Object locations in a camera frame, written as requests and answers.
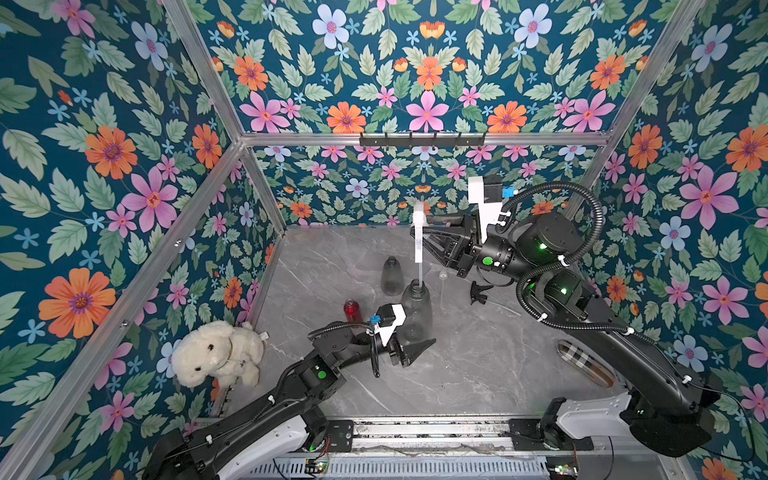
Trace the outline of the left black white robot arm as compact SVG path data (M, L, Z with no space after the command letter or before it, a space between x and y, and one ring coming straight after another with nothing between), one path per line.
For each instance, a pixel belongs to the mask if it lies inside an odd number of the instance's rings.
M274 388L234 414L184 436L161 437L144 479L240 479L254 468L299 450L328 448L333 436L320 409L345 383L343 368L388 355L411 365L435 339L383 342L369 325L333 322L311 332L311 351L287 367Z

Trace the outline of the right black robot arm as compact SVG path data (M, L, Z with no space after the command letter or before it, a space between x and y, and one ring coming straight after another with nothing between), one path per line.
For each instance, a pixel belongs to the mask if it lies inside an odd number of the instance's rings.
M569 190L589 206L593 225L587 237L558 212L515 219L519 203L551 190ZM460 277L471 269L505 277L528 315L581 342L628 383L626 392L605 399L552 400L539 422L540 441L558 448L568 440L631 436L672 458L712 441L711 408L723 394L721 381L674 365L655 340L621 320L575 268L605 225L592 191L567 181L536 185L507 198L491 217L493 224L478 213L429 216L424 248Z

